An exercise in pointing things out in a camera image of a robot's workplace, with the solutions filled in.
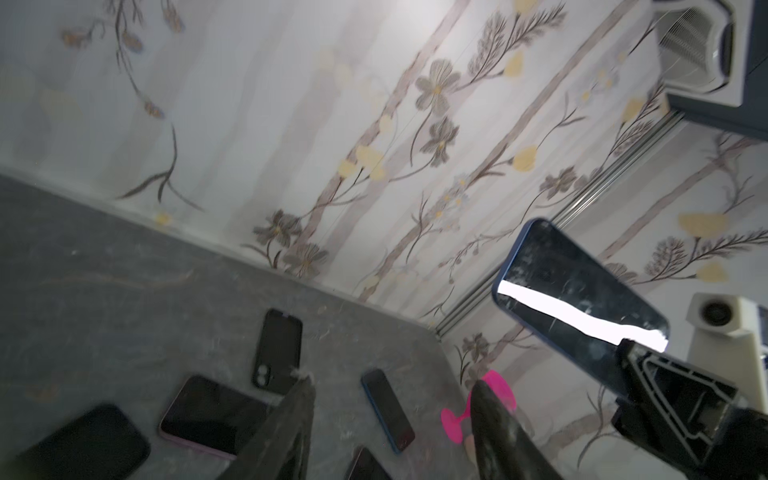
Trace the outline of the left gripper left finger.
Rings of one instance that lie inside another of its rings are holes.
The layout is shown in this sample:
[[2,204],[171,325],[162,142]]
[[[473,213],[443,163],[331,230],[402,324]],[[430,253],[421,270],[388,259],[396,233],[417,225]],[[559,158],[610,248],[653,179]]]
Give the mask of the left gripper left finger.
[[288,394],[218,479],[306,479],[315,400],[312,375],[299,374]]

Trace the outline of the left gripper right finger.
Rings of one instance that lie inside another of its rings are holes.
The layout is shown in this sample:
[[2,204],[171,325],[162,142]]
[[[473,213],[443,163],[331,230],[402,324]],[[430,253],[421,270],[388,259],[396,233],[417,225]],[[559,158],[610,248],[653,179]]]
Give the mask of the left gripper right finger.
[[471,426],[480,479],[563,479],[511,413],[491,407]]

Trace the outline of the blue-edged phone front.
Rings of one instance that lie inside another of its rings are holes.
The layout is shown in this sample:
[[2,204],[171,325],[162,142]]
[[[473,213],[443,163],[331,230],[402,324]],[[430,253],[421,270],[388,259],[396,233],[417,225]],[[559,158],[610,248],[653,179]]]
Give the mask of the blue-edged phone front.
[[544,218],[528,221],[492,287],[494,303],[620,398],[631,340],[664,352],[668,320]]

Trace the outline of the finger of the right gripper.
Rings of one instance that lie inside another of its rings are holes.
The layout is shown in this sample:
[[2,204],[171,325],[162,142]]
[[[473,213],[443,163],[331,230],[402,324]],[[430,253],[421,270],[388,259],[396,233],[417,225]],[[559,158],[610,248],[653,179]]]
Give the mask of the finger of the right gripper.
[[739,389],[635,341],[622,341],[617,357],[627,393],[614,429],[675,468],[703,468],[746,405]]

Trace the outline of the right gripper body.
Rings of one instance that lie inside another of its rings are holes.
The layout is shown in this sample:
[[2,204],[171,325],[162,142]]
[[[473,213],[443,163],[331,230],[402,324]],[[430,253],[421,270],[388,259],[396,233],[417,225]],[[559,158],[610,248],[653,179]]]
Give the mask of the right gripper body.
[[723,401],[686,401],[680,418],[694,453],[688,479],[765,479],[767,416]]

